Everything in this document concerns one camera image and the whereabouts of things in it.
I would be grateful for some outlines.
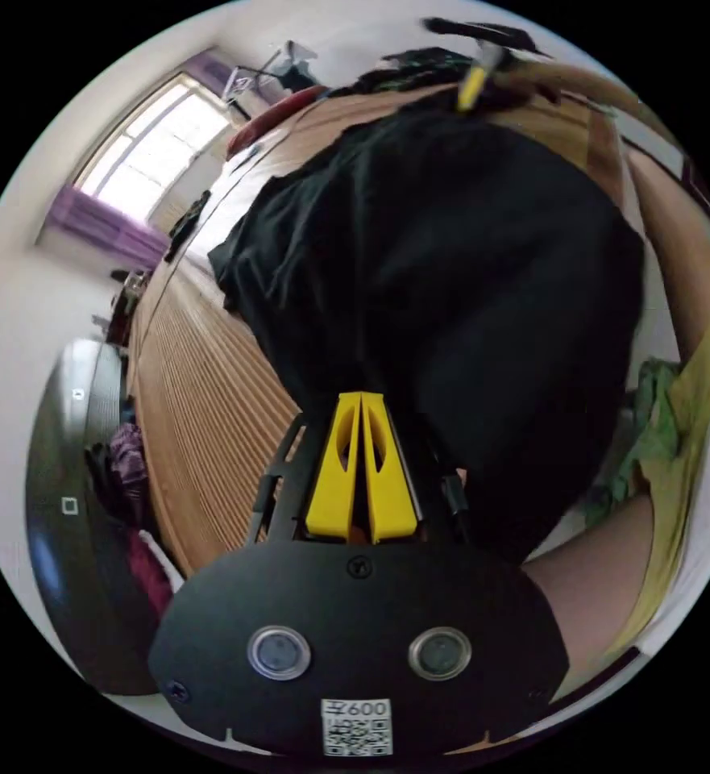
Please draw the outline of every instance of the white wall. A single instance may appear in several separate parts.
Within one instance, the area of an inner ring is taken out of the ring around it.
[[[35,587],[24,531],[27,447],[40,396],[65,344],[91,336],[118,286],[39,248],[0,256],[0,569],[63,653]]]

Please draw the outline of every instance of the skin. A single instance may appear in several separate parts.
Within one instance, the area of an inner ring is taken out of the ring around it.
[[[685,362],[710,324],[710,239],[698,205],[668,173],[634,150],[629,165]],[[621,631],[641,592],[652,539],[653,506],[643,493],[524,565],[554,612],[571,673],[593,665]]]

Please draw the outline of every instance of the qr code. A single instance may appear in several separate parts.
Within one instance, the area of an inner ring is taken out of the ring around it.
[[[326,755],[391,755],[389,699],[323,699],[322,739]]]

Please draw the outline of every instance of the wooden panel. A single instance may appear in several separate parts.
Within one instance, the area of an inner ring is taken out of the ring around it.
[[[211,278],[181,264],[137,377],[156,517],[186,575],[243,544],[258,479],[297,413],[222,298]]]

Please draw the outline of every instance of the clothes pile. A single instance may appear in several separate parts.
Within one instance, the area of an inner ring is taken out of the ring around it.
[[[383,393],[467,470],[476,542],[521,562],[588,489],[625,394],[643,242],[540,143],[455,90],[270,179],[210,252],[293,400]]]
[[[160,620],[183,579],[159,545],[148,487],[142,432],[133,410],[109,443],[85,450],[86,467],[100,504],[123,538],[131,574]]]

